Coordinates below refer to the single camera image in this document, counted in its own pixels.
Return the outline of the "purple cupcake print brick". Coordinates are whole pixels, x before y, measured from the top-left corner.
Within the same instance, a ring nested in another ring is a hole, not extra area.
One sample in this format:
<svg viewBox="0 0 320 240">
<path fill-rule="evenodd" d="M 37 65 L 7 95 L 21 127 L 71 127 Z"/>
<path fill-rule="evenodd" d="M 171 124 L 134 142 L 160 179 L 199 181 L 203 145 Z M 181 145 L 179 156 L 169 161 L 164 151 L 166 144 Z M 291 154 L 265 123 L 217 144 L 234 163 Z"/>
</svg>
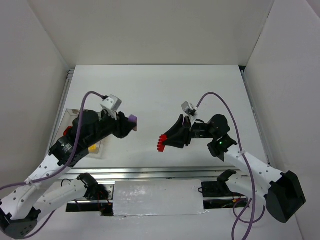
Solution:
<svg viewBox="0 0 320 240">
<path fill-rule="evenodd" d="M 137 123 L 138 122 L 138 118 L 135 116 L 135 115 L 130 115 L 129 117 L 128 117 L 128 121 L 129 122 L 131 122 L 131 123 Z"/>
</svg>

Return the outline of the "red lego brick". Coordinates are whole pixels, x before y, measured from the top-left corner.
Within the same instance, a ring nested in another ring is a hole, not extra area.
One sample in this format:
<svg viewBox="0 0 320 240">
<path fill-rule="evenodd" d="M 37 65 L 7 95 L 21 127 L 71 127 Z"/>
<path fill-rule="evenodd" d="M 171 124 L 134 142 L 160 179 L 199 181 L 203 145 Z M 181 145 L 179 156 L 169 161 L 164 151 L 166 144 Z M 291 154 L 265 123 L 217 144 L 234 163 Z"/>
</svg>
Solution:
<svg viewBox="0 0 320 240">
<path fill-rule="evenodd" d="M 69 135 L 72 131 L 73 131 L 73 127 L 72 126 L 68 126 L 66 128 L 66 130 L 63 132 L 63 136 Z"/>
</svg>

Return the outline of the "yellow lego brick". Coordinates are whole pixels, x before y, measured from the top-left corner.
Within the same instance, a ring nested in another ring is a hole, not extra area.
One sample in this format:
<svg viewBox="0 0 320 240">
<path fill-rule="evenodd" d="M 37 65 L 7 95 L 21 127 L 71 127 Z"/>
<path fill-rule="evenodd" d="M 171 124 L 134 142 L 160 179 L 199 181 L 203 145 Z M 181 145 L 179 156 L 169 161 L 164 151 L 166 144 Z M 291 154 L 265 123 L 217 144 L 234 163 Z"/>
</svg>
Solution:
<svg viewBox="0 0 320 240">
<path fill-rule="evenodd" d="M 94 153 L 94 154 L 96 154 L 96 153 L 99 151 L 99 148 L 97 147 L 96 144 L 94 144 L 94 145 L 92 145 L 92 146 L 90 146 L 90 147 L 88 148 L 88 151 L 89 151 L 89 153 Z"/>
</svg>

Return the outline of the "red brick with cupcake print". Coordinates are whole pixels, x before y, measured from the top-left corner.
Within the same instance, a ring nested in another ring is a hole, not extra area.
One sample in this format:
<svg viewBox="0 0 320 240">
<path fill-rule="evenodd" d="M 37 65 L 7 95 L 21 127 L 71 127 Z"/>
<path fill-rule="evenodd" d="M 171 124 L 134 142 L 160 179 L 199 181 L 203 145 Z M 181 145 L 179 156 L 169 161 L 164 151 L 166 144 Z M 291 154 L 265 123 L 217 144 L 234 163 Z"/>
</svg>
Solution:
<svg viewBox="0 0 320 240">
<path fill-rule="evenodd" d="M 158 152 L 164 152 L 165 150 L 165 145 L 164 145 L 164 142 L 167 140 L 167 135 L 166 134 L 162 134 L 159 139 L 158 139 L 158 142 L 157 142 L 157 151 Z"/>
</svg>

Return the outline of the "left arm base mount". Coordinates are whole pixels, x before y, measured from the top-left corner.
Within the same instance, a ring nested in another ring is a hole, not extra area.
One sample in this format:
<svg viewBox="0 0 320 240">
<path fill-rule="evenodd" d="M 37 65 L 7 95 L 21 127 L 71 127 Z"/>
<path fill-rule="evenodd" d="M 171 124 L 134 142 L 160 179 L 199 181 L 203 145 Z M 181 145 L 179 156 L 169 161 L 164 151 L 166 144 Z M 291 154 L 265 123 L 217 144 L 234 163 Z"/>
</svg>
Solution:
<svg viewBox="0 0 320 240">
<path fill-rule="evenodd" d="M 105 185 L 99 184 L 96 179 L 89 173 L 82 173 L 77 180 L 84 180 L 86 192 L 83 197 L 72 200 L 72 203 L 66 205 L 67 213 L 84 213 L 84 212 L 99 212 L 101 216 L 112 217 L 114 215 L 112 193 L 114 191 L 113 185 L 111 190 L 107 190 Z"/>
</svg>

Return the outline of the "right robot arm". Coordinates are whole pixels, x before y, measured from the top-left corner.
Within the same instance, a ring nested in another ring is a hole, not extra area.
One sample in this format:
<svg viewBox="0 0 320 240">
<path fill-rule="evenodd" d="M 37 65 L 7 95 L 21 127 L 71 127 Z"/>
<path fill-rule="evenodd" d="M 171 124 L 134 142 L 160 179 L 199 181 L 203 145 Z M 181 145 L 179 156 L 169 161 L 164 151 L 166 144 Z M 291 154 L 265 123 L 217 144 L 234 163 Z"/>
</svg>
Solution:
<svg viewBox="0 0 320 240">
<path fill-rule="evenodd" d="M 286 223 L 305 203 L 306 198 L 297 175 L 282 172 L 240 150 L 240 145 L 228 132 L 230 127 L 224 115 L 216 114 L 209 122 L 192 123 L 188 116 L 180 115 L 177 122 L 159 137 L 157 150 L 166 146 L 182 149 L 192 139 L 211 139 L 207 144 L 210 154 L 222 162 L 238 168 L 248 177 L 241 177 L 234 170 L 227 170 L 218 180 L 228 190 L 248 198 L 256 197 L 269 214 Z"/>
</svg>

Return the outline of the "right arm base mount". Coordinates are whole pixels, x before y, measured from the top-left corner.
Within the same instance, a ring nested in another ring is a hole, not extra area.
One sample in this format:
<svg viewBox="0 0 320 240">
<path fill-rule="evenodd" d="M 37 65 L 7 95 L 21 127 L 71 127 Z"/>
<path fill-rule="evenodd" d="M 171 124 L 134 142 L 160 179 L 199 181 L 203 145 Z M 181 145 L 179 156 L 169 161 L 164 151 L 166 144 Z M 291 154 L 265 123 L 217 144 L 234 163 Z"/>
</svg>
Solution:
<svg viewBox="0 0 320 240">
<path fill-rule="evenodd" d="M 235 170 L 224 171 L 216 181 L 203 181 L 198 192 L 203 197 L 203 207 L 205 210 L 210 209 L 228 209 L 236 207 L 243 208 L 248 199 L 240 193 L 232 192 L 227 187 L 226 182 L 229 178 L 235 175 Z"/>
</svg>

